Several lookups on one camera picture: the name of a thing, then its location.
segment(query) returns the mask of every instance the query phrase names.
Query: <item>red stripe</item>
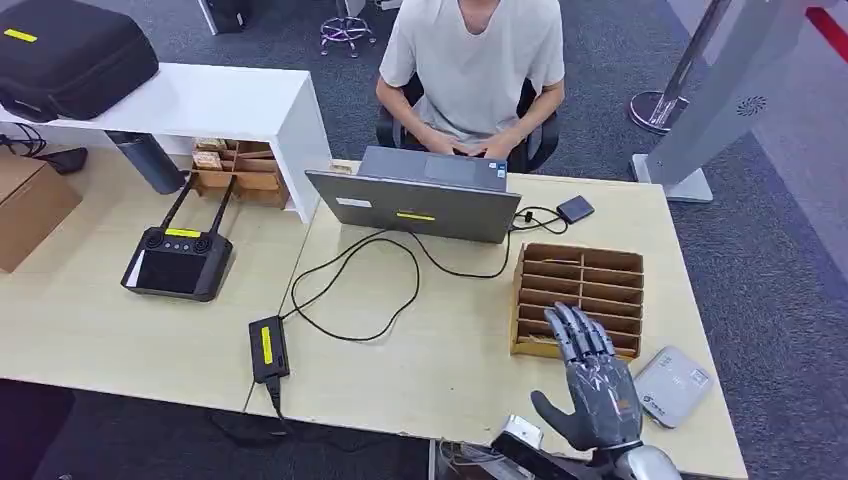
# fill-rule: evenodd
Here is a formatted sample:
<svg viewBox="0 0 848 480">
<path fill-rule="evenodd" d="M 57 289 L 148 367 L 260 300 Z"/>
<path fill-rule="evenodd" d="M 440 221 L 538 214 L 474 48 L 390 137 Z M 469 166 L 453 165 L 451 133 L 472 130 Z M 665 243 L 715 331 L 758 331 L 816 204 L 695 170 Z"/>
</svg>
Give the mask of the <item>red stripe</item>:
<svg viewBox="0 0 848 480">
<path fill-rule="evenodd" d="M 836 50 L 836 53 L 848 62 L 848 34 L 827 13 L 827 10 L 821 7 L 810 7 L 807 9 L 807 18 L 824 36 L 827 43 Z"/>
</svg>

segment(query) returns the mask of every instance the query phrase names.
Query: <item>controller screen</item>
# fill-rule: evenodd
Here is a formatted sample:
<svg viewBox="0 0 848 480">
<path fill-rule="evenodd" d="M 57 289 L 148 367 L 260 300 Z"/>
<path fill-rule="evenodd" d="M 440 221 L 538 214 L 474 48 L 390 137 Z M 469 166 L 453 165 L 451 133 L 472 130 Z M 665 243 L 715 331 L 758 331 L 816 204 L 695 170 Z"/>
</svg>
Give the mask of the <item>controller screen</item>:
<svg viewBox="0 0 848 480">
<path fill-rule="evenodd" d="M 140 288 L 194 293 L 206 257 L 147 250 L 138 273 Z"/>
</svg>

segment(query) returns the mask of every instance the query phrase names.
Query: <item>robotic thumb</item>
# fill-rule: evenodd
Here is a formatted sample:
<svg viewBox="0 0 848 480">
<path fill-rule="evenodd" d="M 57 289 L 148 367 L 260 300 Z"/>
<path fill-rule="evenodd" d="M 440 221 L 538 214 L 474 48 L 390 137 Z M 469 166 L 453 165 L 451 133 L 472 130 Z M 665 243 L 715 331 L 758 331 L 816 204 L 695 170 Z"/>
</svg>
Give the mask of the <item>robotic thumb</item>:
<svg viewBox="0 0 848 480">
<path fill-rule="evenodd" d="M 558 409 L 544 393 L 538 390 L 530 393 L 530 401 L 533 402 L 533 408 L 536 409 L 536 413 L 542 417 L 542 420 L 548 422 L 548 425 L 553 427 L 557 433 L 565 437 L 572 447 L 586 451 L 597 446 L 594 444 L 595 442 L 587 438 L 577 415 L 568 415 Z"/>
</svg>

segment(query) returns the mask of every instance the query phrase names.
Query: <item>black bag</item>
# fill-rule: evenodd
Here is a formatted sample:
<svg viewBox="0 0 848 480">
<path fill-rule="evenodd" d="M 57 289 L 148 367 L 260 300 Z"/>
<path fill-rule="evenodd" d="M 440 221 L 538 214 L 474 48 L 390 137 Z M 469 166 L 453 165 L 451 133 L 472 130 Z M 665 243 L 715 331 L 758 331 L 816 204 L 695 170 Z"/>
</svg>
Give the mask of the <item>black bag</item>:
<svg viewBox="0 0 848 480">
<path fill-rule="evenodd" d="M 33 122 L 89 120 L 159 71 L 128 16 L 73 0 L 27 0 L 0 13 L 0 104 Z"/>
</svg>

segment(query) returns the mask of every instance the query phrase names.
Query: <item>laptop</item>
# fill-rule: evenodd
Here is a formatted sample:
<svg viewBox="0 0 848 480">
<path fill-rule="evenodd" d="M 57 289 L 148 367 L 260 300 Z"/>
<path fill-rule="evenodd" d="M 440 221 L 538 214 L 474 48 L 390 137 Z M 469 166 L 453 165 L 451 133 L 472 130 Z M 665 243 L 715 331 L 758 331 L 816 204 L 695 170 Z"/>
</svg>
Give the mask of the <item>laptop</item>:
<svg viewBox="0 0 848 480">
<path fill-rule="evenodd" d="M 503 242 L 521 200 L 482 158 L 368 147 L 357 175 L 305 173 L 341 223 L 478 242 Z"/>
</svg>

